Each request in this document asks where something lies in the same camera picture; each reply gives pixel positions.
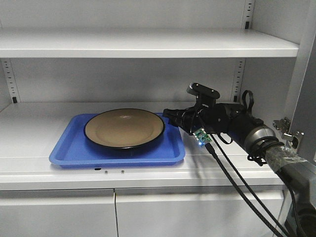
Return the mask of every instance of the upper shelf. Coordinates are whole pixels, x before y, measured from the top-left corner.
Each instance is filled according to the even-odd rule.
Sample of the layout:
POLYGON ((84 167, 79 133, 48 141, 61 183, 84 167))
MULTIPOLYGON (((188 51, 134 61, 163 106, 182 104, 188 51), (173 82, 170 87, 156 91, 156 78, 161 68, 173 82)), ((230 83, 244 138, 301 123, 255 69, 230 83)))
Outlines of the upper shelf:
POLYGON ((254 30, 0 29, 0 58, 296 57, 298 48, 254 30))

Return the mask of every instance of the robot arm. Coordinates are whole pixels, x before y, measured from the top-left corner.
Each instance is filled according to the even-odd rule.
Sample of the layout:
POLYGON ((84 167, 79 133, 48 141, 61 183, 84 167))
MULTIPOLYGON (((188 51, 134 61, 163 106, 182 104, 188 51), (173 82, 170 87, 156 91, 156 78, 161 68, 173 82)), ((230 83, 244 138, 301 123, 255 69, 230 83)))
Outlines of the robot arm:
MULTIPOLYGON (((315 237, 316 167, 291 152, 276 138, 272 129, 252 116, 251 91, 243 93, 243 104, 216 103, 219 93, 198 83, 191 83, 187 92, 196 96, 196 104, 184 110, 165 109, 163 116, 169 118, 169 123, 189 135, 200 134, 201 128, 206 134, 218 134, 220 138, 220 133, 226 133, 249 154, 249 160, 259 165, 267 163, 291 191, 293 202, 287 218, 288 231, 296 236, 315 237)), ((203 137, 197 139, 208 143, 203 137)))

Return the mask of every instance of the cabinet door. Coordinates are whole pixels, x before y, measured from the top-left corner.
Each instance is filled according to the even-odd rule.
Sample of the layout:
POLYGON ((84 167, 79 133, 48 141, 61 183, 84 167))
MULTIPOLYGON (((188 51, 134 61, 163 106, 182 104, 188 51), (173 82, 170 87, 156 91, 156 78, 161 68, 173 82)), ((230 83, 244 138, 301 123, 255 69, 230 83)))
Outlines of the cabinet door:
POLYGON ((117 237, 114 194, 0 192, 1 237, 117 237))
POLYGON ((291 130, 290 130, 290 132, 294 135, 296 134, 297 131, 304 133, 304 137, 299 144, 300 147, 298 150, 298 154, 302 158, 307 159, 310 162, 316 161, 316 146, 315 146, 315 140, 316 140, 316 133, 315 133, 316 131, 316 119, 315 119, 316 118, 315 117, 316 38, 315 38, 315 32, 313 36, 314 36, 314 42, 313 42, 311 54, 306 66, 305 74, 302 74, 304 75, 302 87, 297 86, 298 88, 300 88, 300 94, 299 94, 298 100, 295 97, 295 101, 292 102, 292 103, 296 103, 296 108, 295 108, 291 130))
MULTIPOLYGON (((278 217, 282 191, 259 192, 258 196, 278 217)), ((240 196, 232 191, 117 195, 116 205, 119 237, 273 236, 240 196)))

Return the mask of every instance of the hole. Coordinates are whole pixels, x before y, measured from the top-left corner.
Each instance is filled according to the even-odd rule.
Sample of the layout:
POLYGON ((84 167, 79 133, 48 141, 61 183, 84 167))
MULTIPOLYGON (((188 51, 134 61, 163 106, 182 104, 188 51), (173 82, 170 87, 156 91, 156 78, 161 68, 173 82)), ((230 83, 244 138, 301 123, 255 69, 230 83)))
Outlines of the hole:
POLYGON ((299 140, 296 137, 293 137, 293 141, 291 142, 291 145, 294 149, 297 149, 299 144, 299 140))
POLYGON ((246 21, 246 24, 245 24, 245 29, 247 30, 247 29, 249 29, 249 21, 246 21))

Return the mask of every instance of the white cabinet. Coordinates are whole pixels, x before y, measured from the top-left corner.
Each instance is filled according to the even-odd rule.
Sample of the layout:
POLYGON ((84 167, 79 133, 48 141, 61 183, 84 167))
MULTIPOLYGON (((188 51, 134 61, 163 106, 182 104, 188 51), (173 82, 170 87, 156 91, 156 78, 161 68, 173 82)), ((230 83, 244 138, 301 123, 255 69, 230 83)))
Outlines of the white cabinet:
MULTIPOLYGON (((245 193, 254 202, 254 198, 245 193)), ((257 194, 272 214, 278 217, 283 202, 282 191, 259 191, 257 194)), ((116 203, 120 237, 273 235, 239 194, 230 188, 212 193, 118 193, 116 203)))
MULTIPOLYGON (((315 32, 312 0, 2 0, 0 236, 117 236, 116 224, 120 237, 271 236, 231 191, 175 191, 230 185, 188 136, 172 167, 65 170, 48 157, 75 115, 184 109, 191 82, 218 90, 219 102, 252 90, 268 126, 291 119, 315 32), (158 187, 175 189, 117 193, 117 216, 113 192, 93 191, 158 187)), ((224 148, 251 185, 278 186, 259 193, 277 216, 282 182, 236 144, 224 148)))
POLYGON ((117 237, 113 190, 0 193, 0 236, 117 237))

